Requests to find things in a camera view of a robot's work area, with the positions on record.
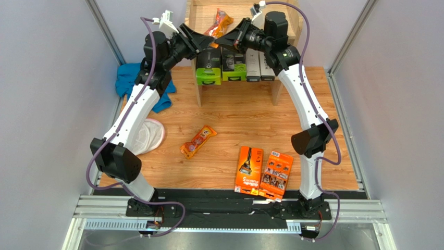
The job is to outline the long orange Bic razor bag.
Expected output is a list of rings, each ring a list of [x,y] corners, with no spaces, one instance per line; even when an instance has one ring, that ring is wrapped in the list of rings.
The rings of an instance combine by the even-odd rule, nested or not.
[[[224,10],[217,8],[214,23],[204,32],[204,35],[211,36],[214,39],[217,39],[227,32],[228,27],[233,22],[234,19],[230,17]]]

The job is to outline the tall white razor box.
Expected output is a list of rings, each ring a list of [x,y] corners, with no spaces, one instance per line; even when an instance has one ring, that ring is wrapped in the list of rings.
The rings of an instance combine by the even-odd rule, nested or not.
[[[247,49],[245,53],[246,81],[259,82],[261,80],[260,60],[258,51]]]

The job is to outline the white Harry's razor box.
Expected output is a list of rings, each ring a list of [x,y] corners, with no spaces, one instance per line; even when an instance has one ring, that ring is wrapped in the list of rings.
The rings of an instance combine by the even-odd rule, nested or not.
[[[272,68],[270,68],[266,62],[265,54],[263,52],[259,52],[259,61],[260,61],[260,72],[261,72],[261,80],[262,81],[274,81],[275,73]]]

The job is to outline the orange Gillette Fusion5 razor box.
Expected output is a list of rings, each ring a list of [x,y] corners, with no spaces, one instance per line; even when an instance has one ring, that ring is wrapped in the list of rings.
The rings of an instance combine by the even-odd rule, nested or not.
[[[264,152],[260,148],[242,146],[237,164],[236,193],[258,196]]]

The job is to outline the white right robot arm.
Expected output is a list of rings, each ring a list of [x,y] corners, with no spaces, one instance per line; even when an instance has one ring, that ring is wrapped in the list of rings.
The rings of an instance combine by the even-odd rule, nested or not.
[[[301,132],[291,137],[301,162],[299,211],[308,218],[317,214],[324,205],[320,170],[326,160],[326,146],[334,139],[339,124],[336,119],[328,118],[317,101],[306,78],[300,53],[289,44],[287,32],[286,15],[271,11],[266,14],[262,29],[256,27],[251,19],[244,18],[215,43],[238,53],[245,53],[248,49],[262,52],[267,65],[290,94],[302,127]]]

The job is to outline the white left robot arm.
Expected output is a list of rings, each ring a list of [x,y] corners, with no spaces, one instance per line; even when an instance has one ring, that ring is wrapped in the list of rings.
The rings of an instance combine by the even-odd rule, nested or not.
[[[185,24],[172,34],[149,32],[131,97],[112,128],[90,144],[93,157],[88,166],[95,164],[100,172],[115,179],[131,195],[130,206],[141,208],[148,215],[155,214],[163,203],[141,173],[142,163],[133,152],[133,144],[172,80],[171,69],[183,59],[194,59],[213,41],[213,37],[195,32]]]

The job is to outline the wooden two-tier shelf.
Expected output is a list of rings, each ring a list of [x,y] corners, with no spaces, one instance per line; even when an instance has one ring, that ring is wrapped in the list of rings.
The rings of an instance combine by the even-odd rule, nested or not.
[[[204,33],[213,23],[217,8],[225,10],[235,21],[240,21],[244,17],[250,17],[250,8],[258,1],[187,1],[184,23],[194,31]],[[304,20],[298,11],[286,5],[268,5],[263,13],[270,11],[280,11],[285,13],[289,23],[288,36],[289,43],[297,46],[303,27]],[[203,101],[209,100],[211,93],[224,92],[228,94],[253,94],[259,91],[267,91],[268,99],[274,106],[278,105],[281,93],[284,90],[283,84],[278,78],[272,82],[223,82],[221,85],[203,86],[196,82],[196,59],[191,60],[191,69],[194,76],[197,105],[202,106]]]

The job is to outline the green black razor box right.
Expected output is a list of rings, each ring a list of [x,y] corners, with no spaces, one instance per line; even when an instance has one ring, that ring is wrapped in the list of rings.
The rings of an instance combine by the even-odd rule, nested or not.
[[[245,54],[236,53],[226,48],[221,49],[221,74],[223,81],[245,81]]]

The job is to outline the green black razor box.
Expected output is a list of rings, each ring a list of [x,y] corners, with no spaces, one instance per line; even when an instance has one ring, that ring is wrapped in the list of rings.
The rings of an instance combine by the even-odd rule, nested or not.
[[[197,85],[221,85],[221,50],[210,47],[197,56]]]
[[[245,54],[236,53],[226,48],[221,49],[221,74],[223,81],[245,81]]]

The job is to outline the green black razor box left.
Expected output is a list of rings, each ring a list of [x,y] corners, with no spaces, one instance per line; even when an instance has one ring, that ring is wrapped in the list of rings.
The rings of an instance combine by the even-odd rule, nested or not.
[[[197,85],[221,85],[221,50],[210,47],[197,56]]]

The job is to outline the blue crumpled cloth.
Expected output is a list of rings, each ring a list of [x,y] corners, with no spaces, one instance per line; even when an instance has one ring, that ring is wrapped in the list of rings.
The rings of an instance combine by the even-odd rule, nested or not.
[[[117,80],[115,83],[116,92],[119,97],[126,97],[129,99],[129,95],[132,93],[134,82],[140,71],[140,64],[124,64],[118,67]],[[172,106],[172,101],[168,94],[176,93],[176,87],[171,80],[168,84],[164,94],[160,97],[157,104],[154,105],[152,111],[159,113]]]

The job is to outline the white round mesh lid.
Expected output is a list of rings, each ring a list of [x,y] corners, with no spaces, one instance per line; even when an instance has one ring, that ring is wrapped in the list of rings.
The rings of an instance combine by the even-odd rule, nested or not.
[[[145,119],[133,144],[132,152],[138,156],[158,148],[165,137],[165,127],[155,119]]]

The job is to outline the orange Gillette cartridge box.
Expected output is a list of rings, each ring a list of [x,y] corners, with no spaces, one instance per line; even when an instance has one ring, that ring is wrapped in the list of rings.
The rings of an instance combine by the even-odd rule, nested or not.
[[[293,157],[271,151],[260,181],[258,195],[281,202],[286,191]]]

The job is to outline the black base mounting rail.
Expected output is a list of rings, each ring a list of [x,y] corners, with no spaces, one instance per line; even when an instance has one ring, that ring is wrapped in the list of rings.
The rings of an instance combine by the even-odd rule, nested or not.
[[[123,190],[82,195],[73,214],[85,219],[87,229],[141,232],[296,233],[326,231],[332,224],[385,224],[379,200],[363,192],[326,196],[320,208],[304,214],[296,192],[282,202],[251,197],[229,190],[161,189],[162,204],[148,208]]]

